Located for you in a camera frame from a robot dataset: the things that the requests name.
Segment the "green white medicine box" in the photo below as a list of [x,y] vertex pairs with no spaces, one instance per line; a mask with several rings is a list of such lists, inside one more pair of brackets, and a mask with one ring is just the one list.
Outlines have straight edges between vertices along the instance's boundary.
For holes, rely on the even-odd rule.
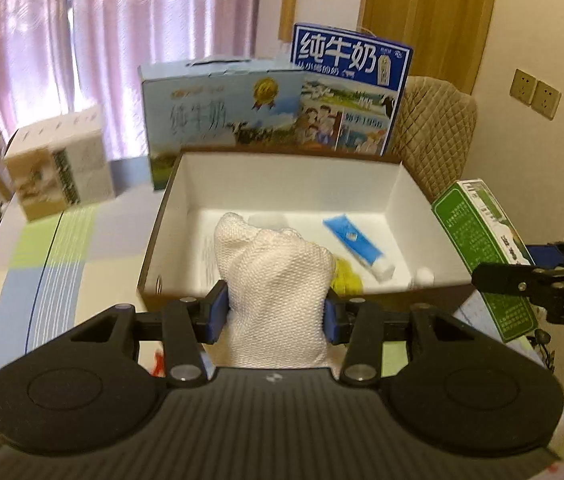
[[[432,206],[451,244],[472,272],[481,263],[511,263],[531,266],[528,252],[508,215],[483,180],[453,183]],[[479,314],[486,333],[505,344],[537,328],[536,313],[523,297],[485,294],[476,309],[464,318]]]

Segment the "blue white ointment tube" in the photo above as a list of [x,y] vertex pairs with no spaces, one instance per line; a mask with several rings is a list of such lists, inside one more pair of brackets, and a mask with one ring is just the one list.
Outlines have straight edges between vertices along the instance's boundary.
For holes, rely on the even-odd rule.
[[379,283],[391,280],[395,263],[375,246],[346,216],[327,218],[323,225],[371,272]]

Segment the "white knitted cloth pouch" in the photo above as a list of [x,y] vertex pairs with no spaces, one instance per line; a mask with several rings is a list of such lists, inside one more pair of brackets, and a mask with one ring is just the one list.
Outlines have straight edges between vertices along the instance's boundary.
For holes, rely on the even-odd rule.
[[228,212],[214,246],[230,311],[217,342],[206,347],[217,366],[329,367],[343,353],[326,341],[323,309],[335,262],[324,247],[288,228],[256,228]]

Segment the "small white bottle cap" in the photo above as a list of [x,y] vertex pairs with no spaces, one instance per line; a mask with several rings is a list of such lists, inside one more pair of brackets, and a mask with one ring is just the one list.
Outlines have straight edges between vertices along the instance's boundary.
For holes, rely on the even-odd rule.
[[422,266],[414,272],[410,287],[412,289],[430,288],[435,285],[435,273],[426,266]]

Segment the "long white medicine box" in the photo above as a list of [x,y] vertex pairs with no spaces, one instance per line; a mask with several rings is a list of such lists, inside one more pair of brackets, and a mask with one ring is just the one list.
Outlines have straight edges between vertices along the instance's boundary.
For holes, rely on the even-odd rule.
[[200,281],[204,289],[211,289],[220,279],[217,266],[215,240],[212,234],[204,234],[201,241]]

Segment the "red candy packet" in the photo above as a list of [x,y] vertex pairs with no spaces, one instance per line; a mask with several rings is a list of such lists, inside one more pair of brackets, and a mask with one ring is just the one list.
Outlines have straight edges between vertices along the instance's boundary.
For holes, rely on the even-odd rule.
[[165,376],[165,359],[163,352],[161,352],[160,350],[156,350],[154,353],[154,366],[152,375],[155,377]]

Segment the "yellow packet in box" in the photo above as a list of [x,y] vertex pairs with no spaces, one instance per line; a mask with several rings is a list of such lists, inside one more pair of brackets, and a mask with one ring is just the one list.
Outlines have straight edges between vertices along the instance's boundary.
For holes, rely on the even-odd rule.
[[360,276],[347,260],[340,257],[335,258],[331,288],[338,296],[359,296],[363,293]]

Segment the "brown cardboard storage box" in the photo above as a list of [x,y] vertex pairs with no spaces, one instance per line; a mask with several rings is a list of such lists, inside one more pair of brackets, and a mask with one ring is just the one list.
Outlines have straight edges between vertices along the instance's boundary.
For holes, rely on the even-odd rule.
[[[191,148],[180,153],[163,195],[138,281],[145,307],[201,298],[201,241],[227,212],[258,228],[291,228],[347,260],[363,292],[404,310],[429,302],[454,312],[474,290],[464,263],[405,166],[389,158],[334,152]],[[322,223],[346,214],[395,263],[379,283]],[[412,289],[416,270],[435,285]]]

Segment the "plaid green blue tablecloth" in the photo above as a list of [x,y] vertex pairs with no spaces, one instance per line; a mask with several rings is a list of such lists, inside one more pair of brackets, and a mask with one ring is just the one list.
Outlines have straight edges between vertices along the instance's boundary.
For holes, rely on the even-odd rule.
[[[143,157],[111,166],[116,197],[36,222],[17,204],[0,224],[0,367],[113,304],[140,304],[138,281],[163,193]],[[452,312],[482,332],[472,292]]]

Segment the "beige product box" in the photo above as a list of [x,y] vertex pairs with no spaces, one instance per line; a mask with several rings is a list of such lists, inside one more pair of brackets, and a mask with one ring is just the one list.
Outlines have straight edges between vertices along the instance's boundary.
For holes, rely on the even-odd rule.
[[112,200],[99,105],[17,130],[4,162],[29,221]]

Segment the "light blue milk carton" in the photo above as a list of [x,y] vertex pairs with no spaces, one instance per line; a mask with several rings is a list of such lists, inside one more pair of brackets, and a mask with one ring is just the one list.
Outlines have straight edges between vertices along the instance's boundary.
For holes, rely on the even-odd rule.
[[293,145],[305,73],[266,58],[139,67],[148,160],[162,190],[189,146]]

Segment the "wooden door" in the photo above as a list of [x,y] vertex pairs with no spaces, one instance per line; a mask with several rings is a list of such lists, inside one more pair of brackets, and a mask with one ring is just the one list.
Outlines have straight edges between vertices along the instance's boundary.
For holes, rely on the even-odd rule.
[[361,0],[363,32],[413,49],[410,74],[472,93],[495,0]]

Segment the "dark blue milk carton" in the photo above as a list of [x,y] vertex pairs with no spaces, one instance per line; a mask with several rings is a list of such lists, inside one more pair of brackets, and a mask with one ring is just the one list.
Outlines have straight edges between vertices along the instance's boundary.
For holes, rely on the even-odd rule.
[[413,50],[352,30],[297,23],[291,62],[305,72],[298,143],[382,156],[388,148]]

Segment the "pink window curtain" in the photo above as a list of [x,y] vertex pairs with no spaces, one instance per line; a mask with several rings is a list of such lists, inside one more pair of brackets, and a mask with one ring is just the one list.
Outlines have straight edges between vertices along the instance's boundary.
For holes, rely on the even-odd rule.
[[258,0],[0,0],[0,134],[99,105],[112,159],[148,150],[138,69],[252,55]]

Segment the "beige wall socket plate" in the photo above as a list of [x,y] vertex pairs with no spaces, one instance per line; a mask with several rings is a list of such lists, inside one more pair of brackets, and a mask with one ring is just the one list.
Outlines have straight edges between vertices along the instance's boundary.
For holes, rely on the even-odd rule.
[[510,87],[510,96],[525,105],[532,102],[537,85],[537,78],[517,68]]

